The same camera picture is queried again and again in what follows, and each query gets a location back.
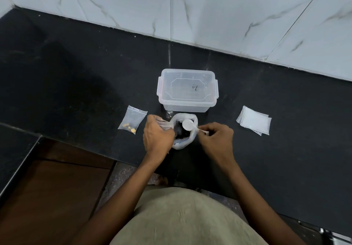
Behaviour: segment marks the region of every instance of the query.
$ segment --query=white plastic spoon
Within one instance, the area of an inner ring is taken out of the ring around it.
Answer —
[[[184,130],[187,131],[192,131],[193,129],[197,129],[198,131],[203,131],[205,133],[205,135],[209,136],[209,131],[205,131],[205,130],[201,130],[198,127],[196,127],[194,125],[194,122],[191,119],[185,119],[182,122],[182,127],[184,128]]]

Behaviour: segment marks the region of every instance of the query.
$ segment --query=black contents in bag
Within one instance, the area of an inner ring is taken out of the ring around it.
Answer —
[[[174,126],[174,132],[176,134],[176,137],[175,137],[176,140],[182,139],[182,138],[187,138],[191,135],[191,132],[185,130],[182,127],[182,123],[180,123],[179,121],[176,121],[176,124]]]

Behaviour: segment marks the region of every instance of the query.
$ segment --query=person's left arm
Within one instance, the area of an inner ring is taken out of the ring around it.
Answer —
[[[162,130],[154,115],[148,115],[143,143],[147,151],[132,176],[74,236],[70,244],[105,245],[128,223],[155,169],[164,160],[174,142],[174,131]]]

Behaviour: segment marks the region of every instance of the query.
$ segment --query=beige shirt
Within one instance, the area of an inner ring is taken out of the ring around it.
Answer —
[[[267,244],[230,209],[193,190],[149,188],[134,213],[110,245]]]

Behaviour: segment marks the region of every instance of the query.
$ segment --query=hand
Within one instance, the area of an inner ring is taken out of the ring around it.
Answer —
[[[174,144],[175,132],[172,128],[162,130],[155,118],[160,117],[153,114],[148,115],[145,124],[143,143],[147,155],[144,160],[152,161],[159,166]]]
[[[199,131],[199,142],[205,153],[229,176],[238,167],[232,151],[233,130],[219,123],[209,123],[198,128],[215,132],[212,136],[206,136],[204,132]]]

